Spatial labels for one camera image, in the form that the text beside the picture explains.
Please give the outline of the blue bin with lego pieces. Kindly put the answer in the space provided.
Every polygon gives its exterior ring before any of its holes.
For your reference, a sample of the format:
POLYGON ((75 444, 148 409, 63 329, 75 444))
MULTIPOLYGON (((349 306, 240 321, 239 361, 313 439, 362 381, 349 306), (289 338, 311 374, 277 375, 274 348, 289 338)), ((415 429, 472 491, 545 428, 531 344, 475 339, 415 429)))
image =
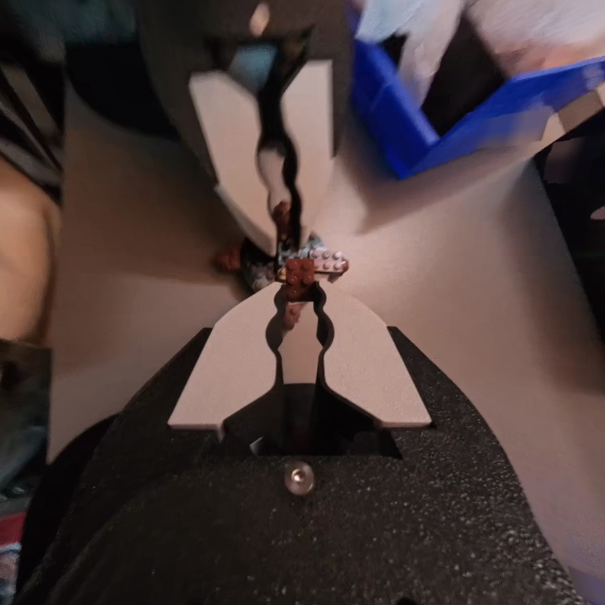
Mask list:
POLYGON ((604 83, 604 57, 518 74, 439 135, 380 46, 354 43, 352 106, 398 178, 486 147, 540 140, 549 118, 604 83))

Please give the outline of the person's beige shirt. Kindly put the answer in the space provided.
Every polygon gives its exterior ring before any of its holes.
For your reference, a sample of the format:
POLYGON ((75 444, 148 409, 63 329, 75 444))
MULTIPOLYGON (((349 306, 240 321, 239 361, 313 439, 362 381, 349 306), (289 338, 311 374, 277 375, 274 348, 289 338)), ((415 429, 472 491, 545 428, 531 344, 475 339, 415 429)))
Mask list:
POLYGON ((49 345, 61 210, 1 159, 1 339, 49 345))

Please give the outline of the round brown orange lego build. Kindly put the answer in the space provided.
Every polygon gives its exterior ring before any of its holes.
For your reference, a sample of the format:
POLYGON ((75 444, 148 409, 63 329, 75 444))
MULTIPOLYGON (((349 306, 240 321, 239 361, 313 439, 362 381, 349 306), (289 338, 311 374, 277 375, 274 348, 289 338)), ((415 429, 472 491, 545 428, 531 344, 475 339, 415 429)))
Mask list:
POLYGON ((344 253, 328 249, 314 233, 302 248, 293 248, 291 202, 279 202, 270 210, 270 216, 277 232, 274 256, 269 256, 246 238, 240 245, 218 252, 214 265, 222 272, 239 275, 253 293, 274 283, 284 286, 287 304, 282 326, 284 331, 290 331, 299 322, 305 303, 311 300, 313 283, 320 278, 335 281, 349 269, 349 261, 344 253))

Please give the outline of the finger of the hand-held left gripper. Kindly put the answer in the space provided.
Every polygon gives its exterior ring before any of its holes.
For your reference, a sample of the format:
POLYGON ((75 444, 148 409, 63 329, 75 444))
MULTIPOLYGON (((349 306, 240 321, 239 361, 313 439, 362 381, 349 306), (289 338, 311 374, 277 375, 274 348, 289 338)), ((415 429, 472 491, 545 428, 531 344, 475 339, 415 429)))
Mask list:
POLYGON ((245 236, 275 256, 276 227, 256 161, 261 135, 256 99, 220 71, 193 74, 188 87, 216 173, 216 193, 245 236))
POLYGON ((332 61, 305 63, 283 93, 283 122, 295 148, 300 236, 314 230, 333 168, 332 61))

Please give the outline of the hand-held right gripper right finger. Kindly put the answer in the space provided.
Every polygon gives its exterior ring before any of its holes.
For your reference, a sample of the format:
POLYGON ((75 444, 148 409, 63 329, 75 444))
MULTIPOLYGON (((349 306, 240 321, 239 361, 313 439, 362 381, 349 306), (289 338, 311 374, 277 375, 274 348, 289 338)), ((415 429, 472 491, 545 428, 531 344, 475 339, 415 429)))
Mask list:
POLYGON ((335 284, 316 287, 322 385, 382 428, 429 426, 431 416, 386 323, 335 284))

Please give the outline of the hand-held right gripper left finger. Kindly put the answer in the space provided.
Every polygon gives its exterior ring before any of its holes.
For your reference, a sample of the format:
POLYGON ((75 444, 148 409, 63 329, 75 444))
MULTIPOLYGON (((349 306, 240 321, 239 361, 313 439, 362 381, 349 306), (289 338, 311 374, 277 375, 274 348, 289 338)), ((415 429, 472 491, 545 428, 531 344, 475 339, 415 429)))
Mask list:
POLYGON ((216 322, 170 415, 171 428, 280 441, 283 301, 282 285, 271 284, 216 322))

